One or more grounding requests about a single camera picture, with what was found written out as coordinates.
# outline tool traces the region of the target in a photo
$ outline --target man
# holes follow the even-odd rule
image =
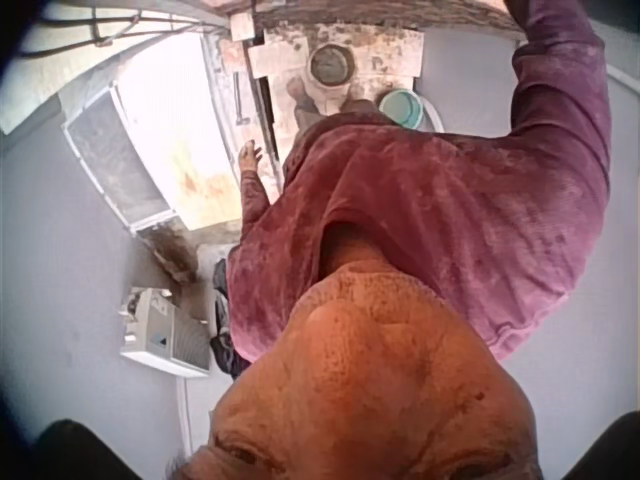
[[[541,478],[531,406],[496,359],[584,271],[610,116],[578,0],[507,4],[529,40],[510,135],[424,134],[370,111],[318,119],[294,82],[296,118],[313,125],[274,205],[259,152],[243,151],[228,282],[253,365],[183,477]]]

